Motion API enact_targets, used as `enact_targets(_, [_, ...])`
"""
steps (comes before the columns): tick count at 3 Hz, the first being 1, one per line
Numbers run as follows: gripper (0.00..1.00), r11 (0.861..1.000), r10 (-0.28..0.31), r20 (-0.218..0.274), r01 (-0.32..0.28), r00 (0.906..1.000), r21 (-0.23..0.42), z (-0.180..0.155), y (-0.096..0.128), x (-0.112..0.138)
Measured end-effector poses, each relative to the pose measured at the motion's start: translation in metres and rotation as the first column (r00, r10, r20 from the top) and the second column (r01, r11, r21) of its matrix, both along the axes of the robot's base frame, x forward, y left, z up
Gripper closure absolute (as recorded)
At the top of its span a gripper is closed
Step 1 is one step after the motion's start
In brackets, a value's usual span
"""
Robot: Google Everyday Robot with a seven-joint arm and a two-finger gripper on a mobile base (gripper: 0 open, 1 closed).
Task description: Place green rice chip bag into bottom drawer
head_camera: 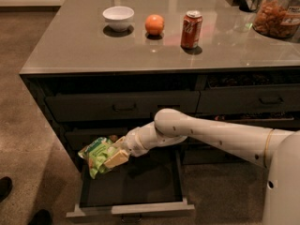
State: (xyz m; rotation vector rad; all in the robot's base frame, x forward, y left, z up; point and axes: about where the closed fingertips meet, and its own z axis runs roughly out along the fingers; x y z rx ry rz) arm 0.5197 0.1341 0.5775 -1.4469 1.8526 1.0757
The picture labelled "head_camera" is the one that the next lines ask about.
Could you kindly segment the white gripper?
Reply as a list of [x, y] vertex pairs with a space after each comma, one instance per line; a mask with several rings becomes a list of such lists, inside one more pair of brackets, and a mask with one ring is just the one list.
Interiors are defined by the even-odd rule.
[[123, 149], [118, 150], [111, 157], [109, 157], [104, 162], [105, 167], [112, 169], [116, 166], [126, 163], [129, 159], [129, 155], [137, 158], [149, 152], [149, 150], [142, 145], [139, 131], [140, 128], [136, 127], [132, 129], [126, 136], [121, 137], [113, 144], [114, 146], [121, 146]]

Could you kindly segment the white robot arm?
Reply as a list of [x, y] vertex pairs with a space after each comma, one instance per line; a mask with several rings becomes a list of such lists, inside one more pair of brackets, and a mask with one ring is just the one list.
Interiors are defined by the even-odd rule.
[[262, 225], [300, 225], [300, 131], [194, 118], [162, 109], [154, 121], [131, 130], [104, 162], [111, 169], [154, 147], [186, 138], [207, 143], [268, 170]]

